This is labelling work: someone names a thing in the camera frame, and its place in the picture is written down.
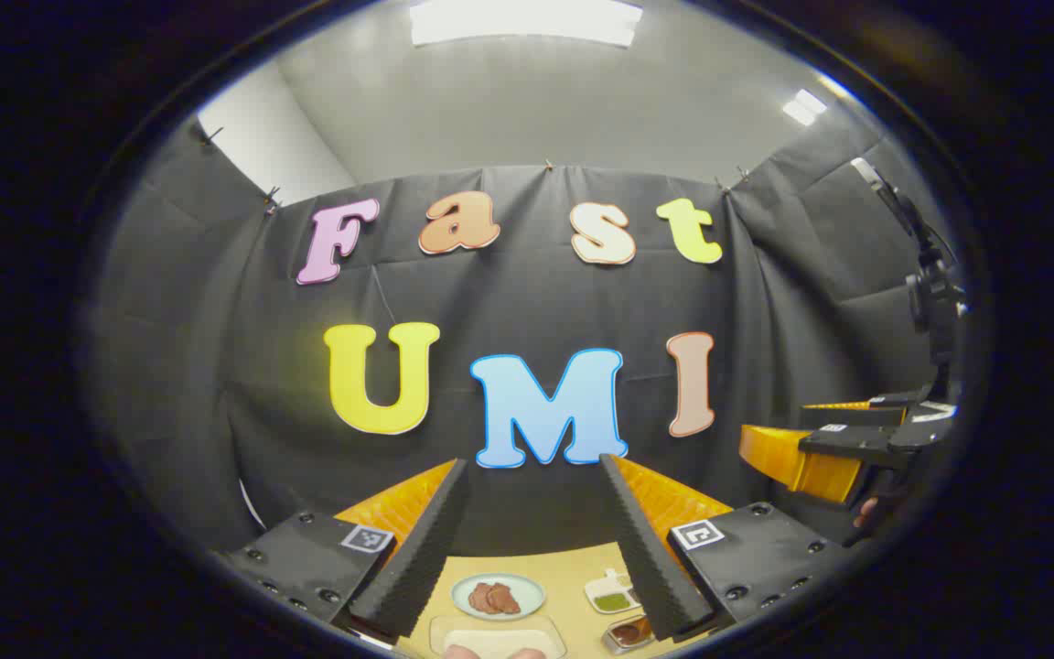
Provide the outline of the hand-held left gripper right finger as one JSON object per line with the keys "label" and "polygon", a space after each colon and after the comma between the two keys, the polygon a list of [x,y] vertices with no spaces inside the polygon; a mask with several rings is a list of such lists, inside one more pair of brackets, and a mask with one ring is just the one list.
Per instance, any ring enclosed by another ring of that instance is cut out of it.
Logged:
{"label": "hand-held left gripper right finger", "polygon": [[853,558],[770,503],[731,509],[620,456],[601,456],[599,468],[618,549],[661,641],[781,609]]}

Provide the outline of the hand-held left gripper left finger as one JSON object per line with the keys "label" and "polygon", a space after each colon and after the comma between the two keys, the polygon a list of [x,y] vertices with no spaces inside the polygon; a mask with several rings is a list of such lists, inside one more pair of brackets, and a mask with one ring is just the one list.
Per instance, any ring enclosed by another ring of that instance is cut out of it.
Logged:
{"label": "hand-held left gripper left finger", "polygon": [[414,629],[471,501],[468,459],[235,459],[216,564],[256,624],[301,642]]}

